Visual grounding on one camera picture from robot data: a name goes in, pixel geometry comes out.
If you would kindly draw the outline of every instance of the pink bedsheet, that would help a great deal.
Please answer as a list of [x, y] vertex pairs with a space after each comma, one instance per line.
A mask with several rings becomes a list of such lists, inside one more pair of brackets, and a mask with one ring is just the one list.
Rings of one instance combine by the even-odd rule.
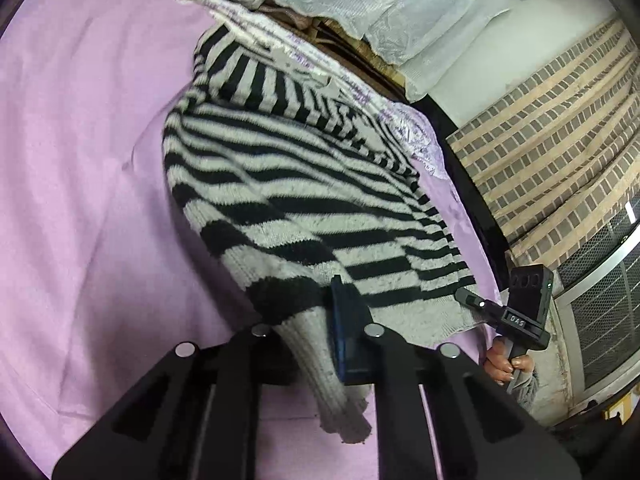
[[[26, 0], [0, 40], [0, 412], [48, 476], [173, 345], [251, 317], [162, 173], [162, 122], [212, 23], [175, 0]], [[498, 300], [452, 183], [420, 183]], [[453, 339], [478, 358], [491, 336]], [[343, 445], [317, 417], [302, 384], [265, 388], [258, 478], [377, 478], [375, 437]]]

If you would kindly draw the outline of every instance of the finger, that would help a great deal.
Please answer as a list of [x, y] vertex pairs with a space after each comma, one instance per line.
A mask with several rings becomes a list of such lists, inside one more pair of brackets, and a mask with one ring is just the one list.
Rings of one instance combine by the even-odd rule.
[[533, 368], [536, 367], [536, 363], [533, 360], [533, 357], [528, 354], [514, 357], [511, 360], [511, 365], [513, 365], [514, 368], [518, 368], [519, 370], [522, 370], [523, 372], [526, 372], [528, 374], [532, 373]]
[[513, 372], [513, 366], [511, 366], [509, 360], [503, 354], [496, 351], [495, 346], [492, 346], [486, 351], [486, 358], [489, 359], [498, 370], [510, 374]]
[[494, 342], [492, 343], [492, 348], [495, 349], [496, 352], [500, 355], [506, 356], [508, 354], [507, 347], [504, 343], [504, 337], [499, 335], [494, 338]]
[[503, 381], [508, 383], [513, 379], [513, 376], [510, 373], [498, 370], [498, 368], [496, 368], [489, 360], [484, 362], [484, 371], [489, 375], [489, 377], [497, 382]]

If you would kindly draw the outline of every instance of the striped sweater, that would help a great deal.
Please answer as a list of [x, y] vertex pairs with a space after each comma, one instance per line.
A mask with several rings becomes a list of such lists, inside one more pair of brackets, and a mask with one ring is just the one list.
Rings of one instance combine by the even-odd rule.
[[310, 381], [324, 426], [369, 432], [337, 381], [324, 307], [340, 274], [376, 321], [435, 344], [478, 320], [452, 295], [474, 279], [418, 187], [402, 142], [331, 76], [220, 23], [164, 126], [172, 195]]

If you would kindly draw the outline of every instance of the sweater sleeve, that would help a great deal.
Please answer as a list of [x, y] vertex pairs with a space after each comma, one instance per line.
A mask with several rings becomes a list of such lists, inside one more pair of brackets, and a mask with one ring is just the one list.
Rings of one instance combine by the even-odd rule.
[[536, 398], [538, 387], [540, 386], [538, 374], [533, 370], [531, 374], [521, 374], [520, 379], [521, 381], [519, 381], [511, 391], [511, 395], [520, 406], [530, 411], [533, 406], [533, 401]]

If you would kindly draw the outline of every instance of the metal screw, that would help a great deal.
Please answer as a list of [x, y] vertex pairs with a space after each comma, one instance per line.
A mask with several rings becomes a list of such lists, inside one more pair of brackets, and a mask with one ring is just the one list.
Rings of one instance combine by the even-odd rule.
[[443, 343], [440, 345], [440, 353], [449, 359], [455, 359], [460, 355], [460, 347], [455, 343]]
[[369, 337], [380, 337], [385, 333], [385, 327], [379, 325], [378, 323], [369, 323], [366, 327], [364, 327], [364, 333]]
[[175, 354], [178, 357], [192, 356], [195, 351], [196, 351], [196, 346], [193, 343], [189, 343], [189, 342], [180, 343], [177, 347], [175, 347]]
[[260, 323], [252, 327], [251, 333], [256, 337], [267, 337], [271, 332], [271, 327], [264, 323]]

